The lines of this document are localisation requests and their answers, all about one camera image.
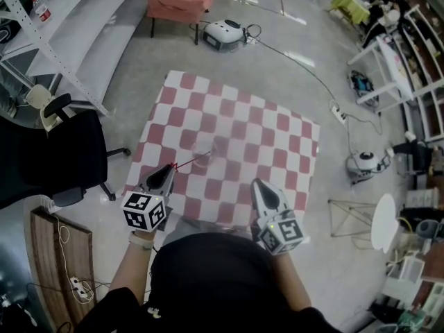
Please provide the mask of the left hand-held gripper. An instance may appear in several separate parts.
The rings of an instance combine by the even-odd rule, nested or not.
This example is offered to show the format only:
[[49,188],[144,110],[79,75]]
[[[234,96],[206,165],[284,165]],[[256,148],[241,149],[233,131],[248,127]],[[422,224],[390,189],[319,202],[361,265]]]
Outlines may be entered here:
[[172,212],[169,197],[173,191],[175,168],[158,166],[139,179],[139,185],[126,185],[121,210],[128,226],[142,232],[164,231]]

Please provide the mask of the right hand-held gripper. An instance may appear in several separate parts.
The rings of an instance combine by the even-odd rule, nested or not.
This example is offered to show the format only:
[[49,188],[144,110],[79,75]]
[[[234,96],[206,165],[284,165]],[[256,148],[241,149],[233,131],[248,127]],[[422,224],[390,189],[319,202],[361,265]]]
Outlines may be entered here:
[[250,184],[252,205],[257,213],[255,240],[271,255],[282,255],[301,244],[308,244],[301,211],[288,210],[287,198],[281,189],[255,178]]

